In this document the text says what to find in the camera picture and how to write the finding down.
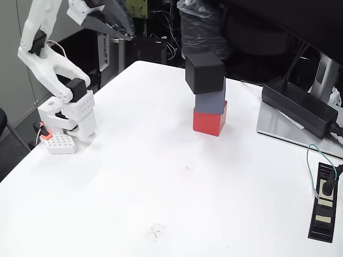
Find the plug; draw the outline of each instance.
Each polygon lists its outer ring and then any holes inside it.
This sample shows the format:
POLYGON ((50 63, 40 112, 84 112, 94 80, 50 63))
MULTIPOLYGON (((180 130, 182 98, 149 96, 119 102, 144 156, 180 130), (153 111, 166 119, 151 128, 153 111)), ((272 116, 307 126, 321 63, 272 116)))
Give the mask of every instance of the plug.
POLYGON ((335 184, 337 183, 337 181, 339 180, 339 176, 343 172, 343 165, 339 165, 336 168, 336 170, 337 170, 337 180, 335 179, 335 177, 336 177, 335 172, 331 172, 329 178, 327 179, 327 181, 323 185, 323 194, 325 194, 327 196, 330 196, 332 194, 333 188, 334 188, 335 184))

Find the white table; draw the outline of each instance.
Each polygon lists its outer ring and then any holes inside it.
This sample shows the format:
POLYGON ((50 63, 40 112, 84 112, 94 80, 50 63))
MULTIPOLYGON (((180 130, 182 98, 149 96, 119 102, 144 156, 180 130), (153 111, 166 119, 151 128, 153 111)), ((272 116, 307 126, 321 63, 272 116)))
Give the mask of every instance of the white table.
MULTIPOLYGON (((0 256, 342 256, 342 190, 333 243, 308 239, 306 149, 256 133, 261 88, 227 81, 213 137, 192 130, 184 77, 136 62, 96 94, 87 149, 35 148, 0 183, 0 256), (167 226, 157 242, 144 237, 153 223, 167 226)), ((316 178, 325 160, 309 160, 316 178)))

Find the black chair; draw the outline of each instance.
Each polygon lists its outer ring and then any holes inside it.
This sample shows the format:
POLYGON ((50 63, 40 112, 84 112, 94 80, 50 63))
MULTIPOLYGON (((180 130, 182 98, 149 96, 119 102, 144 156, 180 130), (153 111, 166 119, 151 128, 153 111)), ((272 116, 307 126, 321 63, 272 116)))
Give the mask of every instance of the black chair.
POLYGON ((28 145, 25 143, 25 141, 21 138, 21 136, 17 133, 17 131, 12 127, 12 125, 10 123, 8 123, 7 120, 7 115, 4 112, 3 109, 0 108, 0 137, 2 135, 2 133, 4 132, 5 128, 8 128, 11 133, 14 135, 14 137, 22 144, 22 146, 28 151, 30 152, 30 148, 28 147, 28 145))

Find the white robotic arm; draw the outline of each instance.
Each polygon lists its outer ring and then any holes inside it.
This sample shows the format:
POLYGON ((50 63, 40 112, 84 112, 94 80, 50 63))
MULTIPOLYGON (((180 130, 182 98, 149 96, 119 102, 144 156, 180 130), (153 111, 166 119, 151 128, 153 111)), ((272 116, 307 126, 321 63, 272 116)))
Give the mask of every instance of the white robotic arm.
MULTIPOLYGON (((53 51, 46 43, 55 26, 62 0, 33 0, 18 49, 18 57, 31 69, 37 80, 53 95, 39 107, 42 122, 50 137, 41 137, 51 153, 74 153, 75 145, 51 146, 54 134, 66 133, 81 141, 95 131, 91 80, 67 57, 53 51), (64 85, 57 77, 71 81, 64 85)), ((121 0, 69 0, 67 14, 79 25, 110 36, 132 40, 132 18, 121 0)))

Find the power adapter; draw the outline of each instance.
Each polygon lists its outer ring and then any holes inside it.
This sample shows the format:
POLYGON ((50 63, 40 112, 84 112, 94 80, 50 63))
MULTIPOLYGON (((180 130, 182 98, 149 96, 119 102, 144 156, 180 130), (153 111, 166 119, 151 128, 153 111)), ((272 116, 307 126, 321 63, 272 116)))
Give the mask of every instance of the power adapter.
POLYGON ((343 136, 343 128, 336 122, 338 112, 335 109, 283 78, 263 86, 262 100, 320 138, 330 132, 343 136))

